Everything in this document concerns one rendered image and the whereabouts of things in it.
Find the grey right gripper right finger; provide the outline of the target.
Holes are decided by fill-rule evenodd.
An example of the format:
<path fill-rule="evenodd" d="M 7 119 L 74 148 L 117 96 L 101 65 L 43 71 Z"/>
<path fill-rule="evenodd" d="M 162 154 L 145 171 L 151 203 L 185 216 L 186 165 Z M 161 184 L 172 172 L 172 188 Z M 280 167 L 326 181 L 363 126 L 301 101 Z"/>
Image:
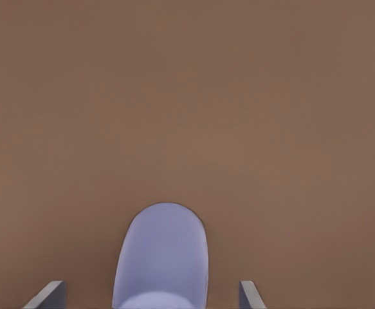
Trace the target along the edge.
<path fill-rule="evenodd" d="M 239 281 L 239 309 L 267 309 L 253 281 Z"/>

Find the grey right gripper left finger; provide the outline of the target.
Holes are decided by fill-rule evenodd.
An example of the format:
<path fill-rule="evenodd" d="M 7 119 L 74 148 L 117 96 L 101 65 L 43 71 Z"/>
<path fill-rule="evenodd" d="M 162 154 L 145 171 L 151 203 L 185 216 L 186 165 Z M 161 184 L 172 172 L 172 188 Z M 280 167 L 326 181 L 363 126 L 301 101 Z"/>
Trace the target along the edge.
<path fill-rule="evenodd" d="M 22 309 L 66 309 L 66 282 L 50 281 Z"/>

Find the pale lavender cup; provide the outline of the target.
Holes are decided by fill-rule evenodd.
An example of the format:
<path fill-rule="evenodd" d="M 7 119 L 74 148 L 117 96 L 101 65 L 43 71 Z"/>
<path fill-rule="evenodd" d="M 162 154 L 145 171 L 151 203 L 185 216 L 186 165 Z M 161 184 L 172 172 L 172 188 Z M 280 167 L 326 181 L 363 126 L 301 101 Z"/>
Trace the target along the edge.
<path fill-rule="evenodd" d="M 125 235 L 114 309 L 205 309 L 208 245 L 198 216 L 177 203 L 146 207 Z"/>

